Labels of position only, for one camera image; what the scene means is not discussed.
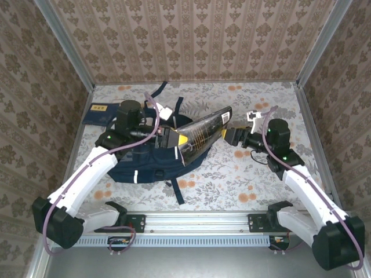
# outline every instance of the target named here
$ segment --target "patterned wallpaper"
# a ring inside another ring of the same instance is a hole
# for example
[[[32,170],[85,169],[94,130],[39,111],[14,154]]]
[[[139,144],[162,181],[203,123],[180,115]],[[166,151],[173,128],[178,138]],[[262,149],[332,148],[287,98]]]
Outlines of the patterned wallpaper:
[[[0,1],[0,277],[22,277],[31,204],[63,179],[86,89],[32,0]]]
[[[95,83],[295,80],[335,0],[51,0]]]
[[[367,239],[371,232],[370,30],[371,1],[354,0],[304,87],[341,202],[365,221]]]

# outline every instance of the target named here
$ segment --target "blue book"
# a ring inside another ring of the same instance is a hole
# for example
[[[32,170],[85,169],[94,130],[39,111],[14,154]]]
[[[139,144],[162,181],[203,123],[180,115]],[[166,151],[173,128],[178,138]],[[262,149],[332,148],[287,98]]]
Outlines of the blue book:
[[[92,103],[82,124],[107,126],[115,117],[120,103]]]

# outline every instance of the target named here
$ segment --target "navy backpack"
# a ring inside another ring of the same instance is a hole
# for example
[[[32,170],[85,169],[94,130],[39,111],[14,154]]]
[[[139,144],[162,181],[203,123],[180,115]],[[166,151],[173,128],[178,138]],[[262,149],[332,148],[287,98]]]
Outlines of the navy backpack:
[[[158,96],[167,82],[152,94],[152,97]],[[179,114],[182,97],[179,97],[175,106],[173,115],[168,120],[160,120],[160,125],[167,125],[173,128],[179,128],[192,120]],[[155,123],[156,112],[144,104],[144,113],[146,118],[153,118],[152,125]],[[108,175],[115,182],[124,182],[128,184],[146,184],[155,181],[165,181],[168,186],[173,186],[176,199],[179,204],[184,204],[184,199],[179,190],[176,178],[181,177],[199,167],[202,161],[207,157],[210,148],[192,163],[184,166],[181,161],[181,155],[178,147],[155,149],[153,143],[146,143],[130,150],[119,163],[108,172]]]

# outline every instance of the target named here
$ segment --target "gray floor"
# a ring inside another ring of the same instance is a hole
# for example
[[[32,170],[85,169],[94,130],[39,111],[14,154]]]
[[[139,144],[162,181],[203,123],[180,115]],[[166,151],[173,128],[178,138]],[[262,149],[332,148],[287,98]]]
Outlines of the gray floor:
[[[50,259],[47,278],[348,278],[344,267],[321,269],[305,246],[285,255],[268,248],[144,248],[118,255],[72,248]]]

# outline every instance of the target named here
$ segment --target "floral tablecloth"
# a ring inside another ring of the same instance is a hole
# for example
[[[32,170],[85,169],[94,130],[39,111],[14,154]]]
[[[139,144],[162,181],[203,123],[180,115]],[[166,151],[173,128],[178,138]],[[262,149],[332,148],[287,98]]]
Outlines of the floral tablecloth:
[[[156,98],[162,105],[174,107],[179,96],[184,97],[180,113],[198,119],[231,105],[230,126],[246,126],[246,112],[257,109],[268,111],[272,105],[279,109],[273,118],[287,120],[292,131],[292,148],[303,158],[310,173],[321,185],[317,165],[309,142],[295,84],[274,83],[170,83]],[[152,93],[154,85],[97,86],[93,102],[119,103],[122,100],[144,101],[144,92]],[[258,122],[261,130],[263,120]],[[94,142],[104,131],[98,126],[85,126],[75,169],[86,159]],[[255,154],[265,160],[264,155]],[[178,178],[185,204],[179,206],[173,189],[164,182],[153,184],[121,184],[105,175],[85,200],[87,203],[113,200],[129,211],[236,211],[266,210],[267,206],[282,200],[304,209],[298,197],[273,174],[268,166],[251,159],[250,151],[232,147],[219,139],[210,150],[202,166]]]

